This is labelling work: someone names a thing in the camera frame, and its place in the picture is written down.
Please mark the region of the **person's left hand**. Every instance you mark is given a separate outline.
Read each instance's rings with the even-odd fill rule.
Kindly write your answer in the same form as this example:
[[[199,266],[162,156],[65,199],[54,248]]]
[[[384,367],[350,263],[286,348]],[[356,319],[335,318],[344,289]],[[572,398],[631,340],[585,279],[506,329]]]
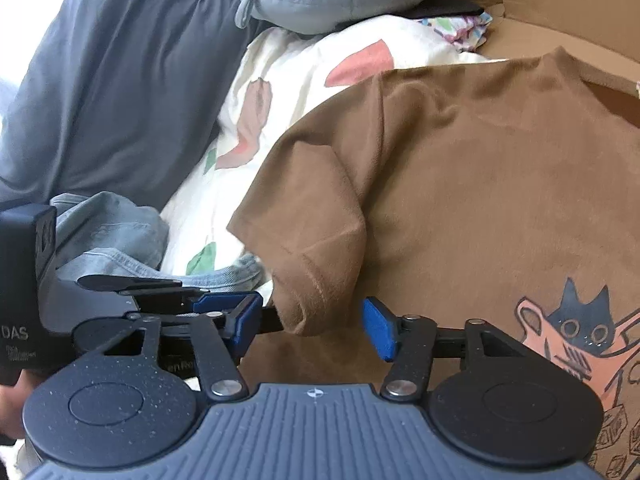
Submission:
[[[23,370],[17,383],[2,386],[0,391],[0,430],[11,439],[23,439],[25,430],[22,422],[24,404],[41,380],[35,374]]]

